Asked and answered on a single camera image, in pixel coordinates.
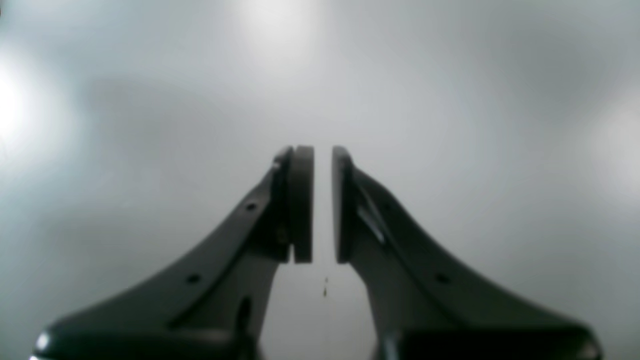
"metal bracket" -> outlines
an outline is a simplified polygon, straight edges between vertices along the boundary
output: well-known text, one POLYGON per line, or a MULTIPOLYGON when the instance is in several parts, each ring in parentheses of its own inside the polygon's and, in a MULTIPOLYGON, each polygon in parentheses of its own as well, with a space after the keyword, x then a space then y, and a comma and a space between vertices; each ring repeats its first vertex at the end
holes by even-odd
POLYGON ((137 287, 52 324, 34 356, 253 359, 278 265, 291 245, 297 263, 312 260, 313 167, 313 148, 283 149, 191 252, 137 287))
POLYGON ((379 359, 600 359, 589 329, 459 262, 333 148, 336 255, 367 286, 379 359))

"black rubber pad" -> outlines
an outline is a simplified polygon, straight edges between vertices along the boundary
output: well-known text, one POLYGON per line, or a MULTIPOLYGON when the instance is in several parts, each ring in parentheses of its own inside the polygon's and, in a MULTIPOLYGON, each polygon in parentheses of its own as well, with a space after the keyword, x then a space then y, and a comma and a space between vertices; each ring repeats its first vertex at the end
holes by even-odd
POLYGON ((296 263, 312 261, 314 148, 298 146, 289 165, 289 229, 296 263))

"white background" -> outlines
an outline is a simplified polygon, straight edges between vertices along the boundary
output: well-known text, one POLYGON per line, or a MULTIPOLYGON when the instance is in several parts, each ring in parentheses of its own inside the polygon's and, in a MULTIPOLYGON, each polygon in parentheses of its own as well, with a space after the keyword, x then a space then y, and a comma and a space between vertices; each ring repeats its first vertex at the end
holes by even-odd
POLYGON ((640 5, 4 0, 0 359, 177 259, 288 144, 316 148, 314 263, 268 359, 367 359, 330 149, 482 274, 640 354, 640 5), (323 296, 325 281, 327 296, 323 296))

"gray backdrop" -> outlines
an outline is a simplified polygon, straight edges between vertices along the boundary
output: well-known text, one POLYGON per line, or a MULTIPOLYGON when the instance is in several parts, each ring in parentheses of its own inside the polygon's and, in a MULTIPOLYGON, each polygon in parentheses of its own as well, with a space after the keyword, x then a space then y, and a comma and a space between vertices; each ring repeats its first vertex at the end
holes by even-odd
POLYGON ((365 288, 333 256, 342 144, 460 259, 637 359, 639 34, 635 0, 4 0, 0 358, 177 259, 309 144, 314 263, 278 270, 260 342, 367 359, 365 288))

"mounting hole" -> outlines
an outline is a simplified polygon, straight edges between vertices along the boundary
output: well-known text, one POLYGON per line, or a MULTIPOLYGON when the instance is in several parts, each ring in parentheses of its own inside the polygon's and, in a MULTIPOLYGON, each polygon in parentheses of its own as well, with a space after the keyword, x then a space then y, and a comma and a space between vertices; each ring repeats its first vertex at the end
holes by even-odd
POLYGON ((249 326, 249 320, 251 320, 251 298, 245 296, 240 302, 236 314, 236 330, 244 332, 249 326))
POLYGON ((200 274, 191 274, 187 276, 187 284, 196 284, 200 282, 201 278, 200 274))
POLYGON ((449 285, 451 283, 451 279, 441 272, 436 274, 436 281, 443 285, 449 285))

